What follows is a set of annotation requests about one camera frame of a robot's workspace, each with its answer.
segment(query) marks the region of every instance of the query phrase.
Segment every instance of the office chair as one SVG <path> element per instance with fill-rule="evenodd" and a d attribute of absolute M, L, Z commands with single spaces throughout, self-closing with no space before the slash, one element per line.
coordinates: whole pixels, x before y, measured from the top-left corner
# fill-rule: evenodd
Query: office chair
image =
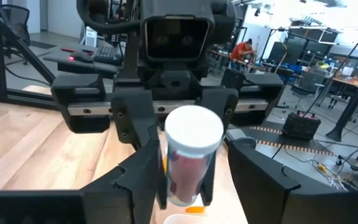
<path fill-rule="evenodd" d="M 0 6 L 0 16 L 2 21 L 20 38 L 28 47 L 30 46 L 30 34 L 27 29 L 27 21 L 29 20 L 30 11 L 21 6 L 14 6 L 10 4 L 4 4 Z M 22 54 L 13 49 L 14 46 L 3 38 L 4 55 L 11 59 L 11 55 L 14 54 L 24 60 L 23 64 L 27 65 L 27 60 Z"/>
<path fill-rule="evenodd" d="M 297 101 L 290 102 L 295 104 L 295 109 L 301 108 L 301 100 L 305 98 L 317 97 L 321 87 L 324 87 L 321 83 L 324 80 L 324 75 L 313 73 L 313 72 L 304 72 L 300 77 L 299 85 L 293 84 L 291 86 L 291 92 L 293 95 L 298 97 Z"/>

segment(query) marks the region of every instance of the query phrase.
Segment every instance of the floor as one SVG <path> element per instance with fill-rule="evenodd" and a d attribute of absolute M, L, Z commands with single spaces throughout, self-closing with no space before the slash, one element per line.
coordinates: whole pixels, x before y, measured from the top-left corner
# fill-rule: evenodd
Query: floor
<path fill-rule="evenodd" d="M 40 42 L 47 42 L 50 44 L 55 45 L 65 45 L 69 44 L 71 42 L 76 42 L 77 40 L 72 37 L 65 37 L 58 34 L 53 33 L 41 33 L 37 35 L 32 35 L 31 38 L 33 40 L 37 40 Z M 39 58 L 42 59 L 42 56 L 55 50 L 54 49 L 39 49 L 36 47 L 31 47 L 31 50 L 39 56 Z M 57 65 L 53 62 L 46 62 L 42 60 L 43 63 L 56 75 L 59 74 L 57 71 Z M 6 63 L 8 64 L 8 68 L 12 70 L 14 73 L 27 77 L 27 78 L 34 78 L 37 80 L 42 80 L 42 77 L 35 71 L 35 69 L 30 65 L 23 65 L 19 58 L 12 58 L 11 60 L 6 59 Z M 217 77 L 209 77 L 206 80 L 203 80 L 206 85 L 217 85 L 220 83 L 220 79 Z M 42 84 L 23 80 L 17 77 L 14 77 L 7 73 L 7 85 L 9 88 L 18 89 L 21 90 L 29 85 L 38 85 L 38 86 L 44 86 Z M 280 102 L 284 101 L 292 101 L 296 100 L 296 97 L 293 96 L 287 87 L 282 99 Z M 313 99 L 306 99 L 302 102 L 302 106 L 307 108 L 311 104 Z M 318 108 L 313 107 L 312 111 L 317 114 L 317 117 L 321 120 L 321 125 L 316 133 L 315 139 L 332 142 L 332 140 L 325 137 L 325 134 L 332 130 L 332 128 L 335 125 L 335 122 L 338 120 L 339 115 L 342 113 L 343 109 L 345 107 L 345 104 L 338 104 L 335 109 L 328 110 L 328 99 L 325 100 L 324 104 Z M 288 115 L 288 113 L 291 110 L 287 110 L 286 113 L 282 113 L 280 109 L 273 109 L 272 113 L 267 118 L 268 121 L 273 121 L 277 123 L 284 123 L 285 119 Z M 335 154 L 340 154 L 342 156 L 348 156 L 352 154 L 355 150 L 358 148 L 358 121 L 356 123 L 348 123 L 346 126 L 346 130 L 343 132 L 343 134 L 346 134 L 342 138 L 342 142 L 340 144 L 350 145 L 350 146 L 343 146 L 340 144 L 331 144 L 331 143 L 325 143 L 321 142 L 322 145 L 327 146 L 327 148 L 332 151 Z M 11 145 L 14 146 L 17 142 L 11 142 Z M 277 150 L 276 147 L 270 147 L 270 146 L 264 146 L 264 145 L 258 145 L 257 150 L 261 153 L 265 154 L 266 156 L 272 156 L 275 151 Z M 290 153 L 294 157 L 299 158 L 300 160 L 304 161 L 309 158 L 313 158 L 314 154 L 310 154 L 307 152 L 298 152 L 298 151 L 288 151 L 287 153 Z M 300 162 L 298 159 L 295 159 L 292 156 L 289 156 L 284 150 L 281 150 L 277 156 L 275 157 L 275 160 L 284 163 L 286 166 L 291 167 L 298 172 L 304 173 L 318 181 L 328 183 L 326 178 L 323 177 L 319 172 L 316 172 L 314 167 L 305 162 Z M 335 166 L 335 157 L 328 157 L 328 156 L 322 156 L 318 155 L 316 156 L 316 160 L 323 162 L 327 164 L 329 167 L 332 167 L 332 170 L 338 171 L 340 167 Z M 342 169 L 340 176 L 346 177 L 351 173 L 350 167 L 346 164 L 344 168 Z"/>

